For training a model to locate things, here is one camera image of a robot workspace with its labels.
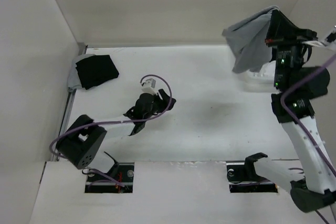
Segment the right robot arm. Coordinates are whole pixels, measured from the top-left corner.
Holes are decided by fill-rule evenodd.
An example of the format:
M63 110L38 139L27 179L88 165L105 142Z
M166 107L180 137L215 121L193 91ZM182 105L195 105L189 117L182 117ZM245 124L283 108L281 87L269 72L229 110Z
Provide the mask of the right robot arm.
M289 136L304 174L295 174L272 161L266 154L248 156L244 175L255 182L267 179L288 192L298 209L309 213L335 203L335 168L321 140L311 100L328 93L329 58L323 65L306 67L313 47L335 50L335 31L323 41L317 33L294 25L281 11L272 12L265 39L276 49L271 106L279 124Z

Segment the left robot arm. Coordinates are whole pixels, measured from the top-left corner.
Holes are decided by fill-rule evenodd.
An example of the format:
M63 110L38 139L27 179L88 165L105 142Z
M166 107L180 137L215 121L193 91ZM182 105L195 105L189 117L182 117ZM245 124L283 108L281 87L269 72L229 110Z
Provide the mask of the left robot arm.
M86 114L78 117L71 127L56 141L56 150L86 175L98 174L101 182L123 184L116 179L119 163L101 145L115 137L134 136L142 131L147 121L171 110L176 100L160 89L157 94L143 93L123 116L98 123Z

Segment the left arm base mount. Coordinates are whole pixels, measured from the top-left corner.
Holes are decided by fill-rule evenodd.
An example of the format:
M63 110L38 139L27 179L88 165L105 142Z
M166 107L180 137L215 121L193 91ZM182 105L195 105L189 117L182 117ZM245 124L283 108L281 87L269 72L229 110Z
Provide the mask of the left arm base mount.
M115 164L106 174L83 169L85 193L130 194L133 192L134 169L134 163Z

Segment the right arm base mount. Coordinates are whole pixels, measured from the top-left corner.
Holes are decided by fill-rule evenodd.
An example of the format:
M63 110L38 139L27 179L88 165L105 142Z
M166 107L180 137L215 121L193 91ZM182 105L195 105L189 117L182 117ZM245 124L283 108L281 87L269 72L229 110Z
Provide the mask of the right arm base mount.
M265 178L250 178L244 162L227 162L227 180L230 193L278 193L278 187Z

